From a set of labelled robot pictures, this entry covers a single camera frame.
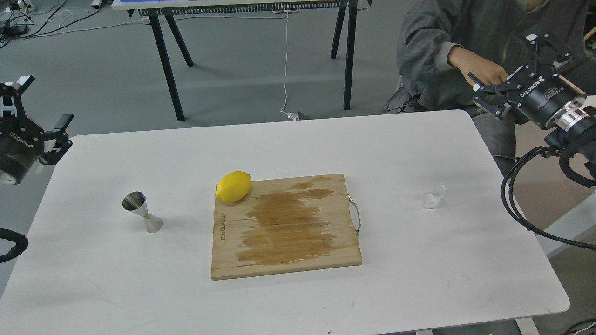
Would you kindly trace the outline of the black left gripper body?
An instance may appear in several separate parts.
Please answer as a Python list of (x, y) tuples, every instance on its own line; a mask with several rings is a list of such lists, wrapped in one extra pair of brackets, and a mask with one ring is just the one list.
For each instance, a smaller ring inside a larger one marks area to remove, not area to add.
[(0, 174), (1, 183), (16, 185), (24, 179), (43, 151), (43, 142), (34, 137), (43, 134), (42, 128), (26, 117), (1, 118)]

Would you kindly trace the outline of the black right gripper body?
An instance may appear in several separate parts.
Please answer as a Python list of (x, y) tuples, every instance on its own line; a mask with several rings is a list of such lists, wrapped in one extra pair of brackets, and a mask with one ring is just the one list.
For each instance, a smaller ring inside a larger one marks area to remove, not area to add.
[(511, 106), (543, 131), (553, 127), (574, 131), (587, 123), (587, 112), (582, 109), (587, 94), (553, 70), (533, 78), (528, 70), (517, 70), (511, 83)]

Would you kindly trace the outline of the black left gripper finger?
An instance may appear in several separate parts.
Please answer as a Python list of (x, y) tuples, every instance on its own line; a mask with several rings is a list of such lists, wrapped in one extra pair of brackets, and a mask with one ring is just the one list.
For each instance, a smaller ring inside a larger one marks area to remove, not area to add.
[(15, 82), (1, 83), (1, 119), (15, 117), (20, 121), (27, 117), (21, 96), (32, 85), (34, 80), (34, 76), (25, 75), (19, 77)]
[(49, 151), (44, 151), (38, 155), (38, 161), (42, 165), (57, 165), (62, 157), (72, 146), (72, 141), (68, 138), (67, 128), (73, 120), (72, 113), (64, 113), (54, 126), (52, 131), (42, 132), (38, 140), (45, 144), (47, 141), (54, 140), (54, 145)]

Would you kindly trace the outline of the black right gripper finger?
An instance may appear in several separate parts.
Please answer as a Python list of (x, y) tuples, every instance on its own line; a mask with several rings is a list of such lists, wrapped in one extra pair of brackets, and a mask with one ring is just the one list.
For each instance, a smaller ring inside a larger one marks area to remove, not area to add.
[(474, 96), (472, 103), (482, 111), (491, 114), (497, 118), (503, 118), (510, 109), (507, 101), (508, 93), (517, 92), (522, 89), (520, 83), (498, 83), (486, 85), (472, 72), (467, 74), (468, 78), (474, 82)]
[[(573, 61), (574, 53), (566, 44), (552, 33), (541, 35), (529, 34), (527, 40), (529, 62), (526, 65), (528, 76), (536, 78), (541, 73), (541, 68), (550, 66), (557, 73), (558, 70)], [(541, 61), (542, 50), (546, 48), (552, 51), (553, 61), (551, 63)]]

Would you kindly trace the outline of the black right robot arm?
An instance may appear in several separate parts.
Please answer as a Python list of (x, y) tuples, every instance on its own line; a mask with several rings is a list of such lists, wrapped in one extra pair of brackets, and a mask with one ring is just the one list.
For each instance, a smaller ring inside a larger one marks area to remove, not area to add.
[[(545, 138), (540, 155), (557, 155), (562, 172), (570, 180), (592, 187), (595, 184), (595, 108), (584, 106), (587, 94), (558, 73), (572, 61), (573, 54), (552, 33), (527, 36), (530, 60), (520, 66), (505, 83), (486, 85), (474, 74), (474, 104), (502, 119), (507, 112), (519, 112), (542, 130), (553, 131)], [(569, 160), (581, 153), (592, 178), (575, 172)]]

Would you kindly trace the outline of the person's bare hand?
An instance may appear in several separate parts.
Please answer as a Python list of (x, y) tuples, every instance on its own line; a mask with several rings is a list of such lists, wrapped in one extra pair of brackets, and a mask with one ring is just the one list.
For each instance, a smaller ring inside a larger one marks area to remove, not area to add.
[(466, 82), (472, 87), (475, 81), (468, 76), (469, 74), (473, 74), (484, 85), (504, 84), (508, 79), (508, 74), (502, 66), (458, 45), (451, 48), (447, 61), (460, 70)]

